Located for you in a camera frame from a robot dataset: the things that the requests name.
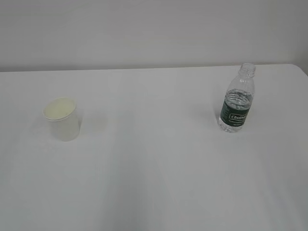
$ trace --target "bottle label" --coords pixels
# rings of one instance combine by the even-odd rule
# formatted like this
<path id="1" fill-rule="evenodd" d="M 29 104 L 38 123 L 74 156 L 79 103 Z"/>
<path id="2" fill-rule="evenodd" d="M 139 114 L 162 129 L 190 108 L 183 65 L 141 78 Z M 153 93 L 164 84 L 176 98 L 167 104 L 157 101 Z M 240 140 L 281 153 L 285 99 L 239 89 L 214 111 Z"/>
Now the bottle label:
<path id="1" fill-rule="evenodd" d="M 222 121 L 232 127 L 240 127 L 245 123 L 249 109 L 247 110 L 236 110 L 229 107 L 226 102 L 222 106 L 220 118 Z"/>

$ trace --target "water bottle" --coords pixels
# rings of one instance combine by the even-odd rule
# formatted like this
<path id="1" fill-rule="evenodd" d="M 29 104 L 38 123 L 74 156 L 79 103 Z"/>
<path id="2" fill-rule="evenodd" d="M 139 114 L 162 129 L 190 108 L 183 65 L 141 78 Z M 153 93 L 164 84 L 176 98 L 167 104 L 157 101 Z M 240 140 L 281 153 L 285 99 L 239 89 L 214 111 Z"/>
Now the water bottle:
<path id="1" fill-rule="evenodd" d="M 242 129 L 255 94 L 256 67 L 245 63 L 228 87 L 218 125 L 223 131 L 238 132 Z"/>

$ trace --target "white table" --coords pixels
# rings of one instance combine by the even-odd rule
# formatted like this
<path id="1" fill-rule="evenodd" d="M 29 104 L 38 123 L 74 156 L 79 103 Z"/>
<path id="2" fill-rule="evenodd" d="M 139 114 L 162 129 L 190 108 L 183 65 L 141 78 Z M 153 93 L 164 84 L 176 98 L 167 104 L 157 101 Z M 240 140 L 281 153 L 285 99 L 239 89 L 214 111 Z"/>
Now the white table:
<path id="1" fill-rule="evenodd" d="M 307 231 L 308 77 L 259 65 L 243 130 L 219 130 L 238 66 L 0 73 L 1 231 Z M 41 111 L 76 100 L 55 140 Z"/>

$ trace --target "white wall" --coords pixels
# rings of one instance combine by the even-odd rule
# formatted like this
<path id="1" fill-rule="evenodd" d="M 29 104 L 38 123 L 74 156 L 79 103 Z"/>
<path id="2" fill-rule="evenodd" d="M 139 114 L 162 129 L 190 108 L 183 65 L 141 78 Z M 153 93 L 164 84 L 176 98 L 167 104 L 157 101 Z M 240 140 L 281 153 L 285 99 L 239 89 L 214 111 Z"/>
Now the white wall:
<path id="1" fill-rule="evenodd" d="M 307 0 L 2 0 L 0 71 L 295 63 Z"/>

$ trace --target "white cup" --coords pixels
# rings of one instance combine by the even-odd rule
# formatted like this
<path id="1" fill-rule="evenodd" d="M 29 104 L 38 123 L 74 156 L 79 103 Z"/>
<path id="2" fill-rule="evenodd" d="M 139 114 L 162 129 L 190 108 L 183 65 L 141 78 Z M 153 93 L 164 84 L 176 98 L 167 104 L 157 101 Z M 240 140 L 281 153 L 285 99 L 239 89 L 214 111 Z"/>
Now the white cup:
<path id="1" fill-rule="evenodd" d="M 61 141 L 71 141 L 79 134 L 76 103 L 69 98 L 51 101 L 43 110 L 53 136 Z"/>

